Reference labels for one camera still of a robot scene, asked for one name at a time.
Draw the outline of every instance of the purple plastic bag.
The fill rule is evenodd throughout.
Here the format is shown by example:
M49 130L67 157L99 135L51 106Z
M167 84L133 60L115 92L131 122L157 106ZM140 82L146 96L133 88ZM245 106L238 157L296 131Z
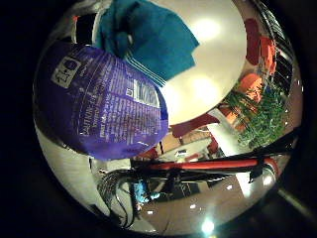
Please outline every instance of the purple plastic bag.
M104 51L54 43L41 61L36 102L60 139L99 160L131 158L167 133L159 89Z

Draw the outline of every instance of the blue cloth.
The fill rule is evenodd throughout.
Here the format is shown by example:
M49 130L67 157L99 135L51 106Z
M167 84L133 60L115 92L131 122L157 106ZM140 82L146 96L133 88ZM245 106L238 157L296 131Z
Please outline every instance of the blue cloth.
M146 189L147 185L139 180L138 183L134 183L134 189L135 189L135 196L136 200L140 203L147 203L149 202L149 199L146 198ZM159 193L156 191L151 192L151 199L159 198Z
M163 86L195 65L191 54L198 45L170 10L147 0L114 0L101 16L94 47L125 59Z

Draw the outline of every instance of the white label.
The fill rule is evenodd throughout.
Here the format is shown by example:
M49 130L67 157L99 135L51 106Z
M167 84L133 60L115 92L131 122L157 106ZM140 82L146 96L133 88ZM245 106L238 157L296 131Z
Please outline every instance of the white label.
M133 88L134 100L148 106L159 108L159 98L156 89L151 85L146 85L134 80Z
M53 72L52 81L63 88L68 88L80 66L80 61L64 57Z

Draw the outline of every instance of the barcode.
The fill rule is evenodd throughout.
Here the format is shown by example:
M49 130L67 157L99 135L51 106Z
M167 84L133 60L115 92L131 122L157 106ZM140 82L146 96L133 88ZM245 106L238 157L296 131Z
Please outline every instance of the barcode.
M134 80L134 99L137 102L159 108L156 89L137 80Z

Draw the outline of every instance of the table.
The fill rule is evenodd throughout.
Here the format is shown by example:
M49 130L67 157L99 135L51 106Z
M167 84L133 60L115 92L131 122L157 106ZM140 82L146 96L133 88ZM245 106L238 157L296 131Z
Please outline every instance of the table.
M196 66L161 89L169 125L188 121L216 106L237 83L247 54L242 16L231 0L152 0L180 16L200 46Z

